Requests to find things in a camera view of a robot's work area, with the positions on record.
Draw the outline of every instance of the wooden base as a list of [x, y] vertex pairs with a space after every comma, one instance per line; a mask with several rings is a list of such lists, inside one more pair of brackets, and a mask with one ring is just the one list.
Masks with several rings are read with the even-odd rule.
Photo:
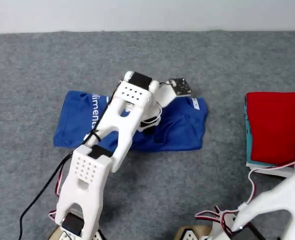
[[192, 230], [196, 238], [200, 239], [203, 236], [208, 236], [212, 230], [212, 227], [203, 225], [183, 226], [177, 231], [174, 240], [181, 240], [185, 234], [185, 230]]
[[[185, 233], [186, 229], [192, 230], [195, 236], [197, 237], [197, 239], [200, 239], [200, 237], [208, 236], [212, 228], [210, 226], [203, 226], [203, 225], [183, 226], [177, 231], [174, 237], [174, 240], [181, 240], [183, 237], [182, 235]], [[54, 230], [54, 232], [50, 235], [48, 240], [59, 240], [62, 233], [63, 233], [62, 230], [59, 227], [57, 227]]]

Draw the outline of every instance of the black cable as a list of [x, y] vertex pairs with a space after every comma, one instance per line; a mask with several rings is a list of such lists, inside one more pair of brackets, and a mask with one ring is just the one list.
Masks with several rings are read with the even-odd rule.
[[23, 217], [24, 215], [30, 210], [30, 208], [37, 202], [37, 200], [41, 197], [41, 195], [44, 193], [44, 191], [47, 189], [47, 187], [50, 185], [51, 181], [53, 180], [53, 178], [56, 176], [56, 174], [58, 173], [58, 171], [60, 170], [61, 166], [63, 166], [72, 156], [73, 151], [71, 151], [68, 155], [66, 155], [65, 158], [63, 158], [63, 160], [59, 163], [59, 165], [57, 166], [57, 168], [54, 170], [54, 172], [52, 173], [52, 175], [50, 176], [50, 178], [47, 180], [46, 184], [44, 185], [44, 187], [41, 189], [41, 191], [36, 195], [36, 197], [34, 198], [34, 200], [28, 205], [28, 207], [24, 210], [24, 212], [21, 214], [20, 218], [19, 218], [19, 237], [18, 240], [21, 240], [22, 235], [23, 235]]
[[100, 234], [102, 240], [107, 240], [106, 237], [103, 235], [103, 233], [101, 232], [100, 229], [97, 230], [97, 231], [98, 231], [98, 233]]
[[[119, 85], [120, 85], [121, 81], [119, 82], [119, 84], [116, 86], [116, 89], [114, 90], [111, 98], [109, 99], [108, 103], [106, 104], [102, 115], [99, 117], [99, 119], [97, 120], [96, 124], [94, 125], [93, 129], [90, 131], [89, 135], [87, 136], [87, 138], [80, 144], [83, 145], [85, 144], [93, 135], [98, 139], [98, 141], [101, 141], [101, 138], [96, 134], [97, 131], [97, 126], [99, 125], [99, 122], [102, 119], [102, 116], [104, 115], [104, 113], [106, 112], [106, 110], [108, 109], [108, 106], [110, 105], [113, 96], [116, 92], [116, 90], [118, 89]], [[72, 157], [73, 155], [73, 151], [71, 151], [68, 155], [65, 156], [65, 158], [62, 159], [62, 161], [58, 164], [58, 166], [56, 167], [56, 169], [54, 170], [54, 172], [52, 173], [52, 175], [49, 177], [49, 179], [47, 180], [46, 184], [44, 185], [44, 187], [41, 189], [41, 191], [36, 195], [36, 197], [33, 199], [33, 201], [27, 206], [27, 208], [23, 211], [23, 213], [21, 214], [20, 218], [19, 218], [19, 237], [18, 240], [22, 239], [22, 235], [23, 235], [23, 217], [25, 216], [25, 214], [30, 210], [30, 208], [37, 202], [37, 200], [41, 197], [41, 195], [44, 193], [44, 191], [48, 188], [48, 186], [50, 185], [50, 183], [52, 182], [53, 178], [56, 176], [56, 174], [58, 173], [58, 171], [60, 170], [61, 167], [64, 166], [64, 164]]]

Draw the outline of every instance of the folded red towel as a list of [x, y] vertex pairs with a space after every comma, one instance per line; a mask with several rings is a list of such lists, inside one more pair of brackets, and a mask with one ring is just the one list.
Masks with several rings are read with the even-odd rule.
[[295, 158], [295, 92], [250, 92], [251, 160], [280, 165]]

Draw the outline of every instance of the red and white wire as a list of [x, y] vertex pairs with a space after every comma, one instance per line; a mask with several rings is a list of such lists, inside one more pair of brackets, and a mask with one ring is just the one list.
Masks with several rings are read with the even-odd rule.
[[55, 220], [55, 218], [54, 218], [54, 214], [56, 214], [57, 213], [57, 210], [55, 209], [55, 210], [52, 210], [52, 211], [50, 211], [49, 212], [49, 214], [48, 214], [48, 217], [52, 220], [52, 221], [54, 221]]
[[254, 181], [251, 179], [251, 174], [252, 174], [252, 173], [254, 173], [254, 172], [256, 172], [256, 171], [259, 171], [259, 170], [270, 171], [270, 170], [283, 169], [283, 168], [289, 167], [289, 166], [294, 165], [294, 164], [295, 164], [295, 160], [292, 160], [292, 161], [289, 162], [289, 163], [285, 163], [285, 164], [278, 165], [278, 166], [270, 166], [270, 167], [265, 167], [265, 168], [262, 167], [262, 168], [254, 168], [254, 169], [252, 169], [252, 170], [248, 173], [248, 175], [247, 175], [248, 180], [249, 180], [249, 181], [251, 182], [251, 184], [252, 184], [252, 192], [251, 192], [251, 195], [249, 196], [248, 200], [246, 201], [246, 204], [249, 204], [249, 203], [253, 200], [253, 198], [254, 198], [254, 196], [255, 196], [255, 194], [256, 194], [256, 190], [257, 190], [257, 186], [256, 186], [256, 184], [255, 184]]
[[[251, 185], [252, 185], [252, 191], [251, 191], [251, 194], [250, 194], [250, 197], [248, 198], [248, 200], [246, 201], [246, 204], [249, 204], [254, 196], [255, 196], [255, 193], [256, 193], [256, 190], [257, 190], [257, 187], [256, 187], [256, 184], [254, 183], [254, 181], [251, 179], [251, 174], [258, 171], [258, 170], [277, 170], [277, 169], [282, 169], [282, 168], [286, 168], [288, 166], [291, 166], [291, 165], [294, 165], [295, 164], [295, 160], [289, 162], [289, 163], [285, 163], [285, 164], [282, 164], [282, 165], [279, 165], [279, 166], [271, 166], [271, 167], [265, 167], [265, 168], [254, 168], [252, 169], [247, 177], [249, 179], [249, 181], [251, 182]], [[199, 213], [197, 213], [195, 215], [195, 218], [196, 219], [200, 219], [200, 220], [209, 220], [209, 221], [212, 221], [212, 222], [216, 222], [216, 223], [220, 223], [223, 230], [225, 231], [225, 233], [228, 235], [228, 236], [231, 236], [233, 234], [233, 232], [231, 231], [231, 229], [227, 226], [226, 222], [225, 222], [225, 216], [226, 214], [236, 214], [239, 210], [238, 209], [235, 209], [235, 210], [225, 210], [223, 212], [220, 211], [219, 207], [216, 205], [215, 207], [215, 210], [217, 211], [216, 212], [213, 212], [213, 211], [200, 211]], [[202, 216], [203, 214], [212, 214], [214, 216], [218, 216], [219, 217], [219, 220], [217, 218], [214, 218], [214, 217], [210, 217], [210, 216]]]
[[61, 167], [59, 174], [58, 174], [58, 179], [56, 182], [56, 186], [55, 186], [55, 195], [57, 195], [58, 197], [60, 196], [59, 193], [59, 189], [60, 189], [60, 185], [61, 185], [61, 181], [62, 181], [62, 176], [63, 176], [63, 166]]
[[[58, 197], [60, 196], [60, 193], [59, 193], [59, 189], [60, 189], [60, 186], [61, 186], [61, 182], [62, 182], [62, 176], [63, 176], [63, 166], [61, 167], [61, 169], [59, 170], [59, 174], [58, 174], [58, 179], [57, 179], [57, 182], [56, 182], [56, 186], [55, 186], [55, 190], [54, 190], [54, 193], [55, 195], [57, 195]], [[52, 210], [49, 212], [48, 214], [48, 217], [54, 221], [55, 218], [54, 218], [54, 214], [57, 213], [57, 210]]]

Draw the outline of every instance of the blue cloth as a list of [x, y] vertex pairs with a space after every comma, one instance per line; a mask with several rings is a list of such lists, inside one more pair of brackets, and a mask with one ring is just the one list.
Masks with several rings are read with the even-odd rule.
[[[109, 97], [103, 95], [69, 91], [55, 131], [54, 146], [79, 146], [101, 116], [108, 100]], [[203, 98], [178, 97], [163, 108], [161, 121], [152, 133], [136, 131], [130, 149], [147, 152], [200, 149], [207, 113]], [[113, 152], [118, 145], [118, 133], [111, 132], [99, 145]]]

